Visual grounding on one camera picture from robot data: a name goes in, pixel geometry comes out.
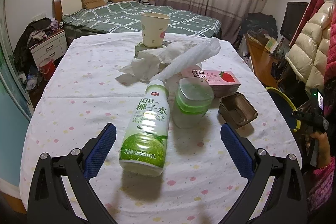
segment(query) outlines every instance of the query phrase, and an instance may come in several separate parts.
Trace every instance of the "strawberry image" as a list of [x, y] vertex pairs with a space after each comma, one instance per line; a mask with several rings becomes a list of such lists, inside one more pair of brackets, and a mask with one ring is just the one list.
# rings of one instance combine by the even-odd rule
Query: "strawberry image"
[[221, 71], [219, 76], [226, 82], [229, 82], [229, 83], [234, 83], [235, 82], [233, 77], [231, 75], [229, 75], [228, 73], [224, 72], [224, 71]]

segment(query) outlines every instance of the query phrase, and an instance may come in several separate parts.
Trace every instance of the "beige puffer jacket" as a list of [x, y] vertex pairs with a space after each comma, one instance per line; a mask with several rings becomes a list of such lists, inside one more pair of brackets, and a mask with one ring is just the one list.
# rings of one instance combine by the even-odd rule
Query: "beige puffer jacket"
[[286, 60], [298, 78], [306, 84], [306, 90], [324, 89], [323, 77], [326, 71], [330, 43], [330, 23], [336, 0], [325, 3], [305, 24]]

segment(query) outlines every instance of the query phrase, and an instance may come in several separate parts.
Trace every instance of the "tissue box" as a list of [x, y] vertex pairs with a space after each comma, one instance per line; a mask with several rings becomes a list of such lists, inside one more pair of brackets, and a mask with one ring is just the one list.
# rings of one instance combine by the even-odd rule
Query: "tissue box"
[[[164, 42], [162, 43], [162, 45], [164, 45], [164, 46], [167, 47], [170, 43], [171, 43], [171, 42], [164, 41]], [[152, 48], [152, 47], [147, 47], [147, 46], [145, 46], [142, 42], [139, 43], [139, 44], [137, 44], [137, 45], [135, 45], [135, 58], [138, 58], [138, 53], [139, 53], [140, 51], [144, 51], [144, 50], [152, 50], [152, 49], [154, 49], [154, 48]]]
[[240, 86], [239, 81], [231, 71], [185, 69], [181, 73], [184, 78], [198, 77], [206, 80], [211, 86], [215, 98], [234, 93]]

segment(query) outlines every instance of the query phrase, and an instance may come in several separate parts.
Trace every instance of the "translucent container with green band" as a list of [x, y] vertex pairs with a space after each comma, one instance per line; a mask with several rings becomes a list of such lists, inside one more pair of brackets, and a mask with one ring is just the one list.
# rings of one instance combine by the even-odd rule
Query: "translucent container with green band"
[[182, 78], [175, 94], [173, 121], [179, 128], [195, 127], [214, 98], [210, 85], [202, 78]]

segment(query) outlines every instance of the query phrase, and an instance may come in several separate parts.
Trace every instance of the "paper cup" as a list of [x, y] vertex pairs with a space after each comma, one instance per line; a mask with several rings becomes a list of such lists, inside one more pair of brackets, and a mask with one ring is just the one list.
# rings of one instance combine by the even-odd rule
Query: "paper cup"
[[147, 47], [160, 47], [170, 22], [170, 16], [158, 13], [141, 15], [142, 40]]

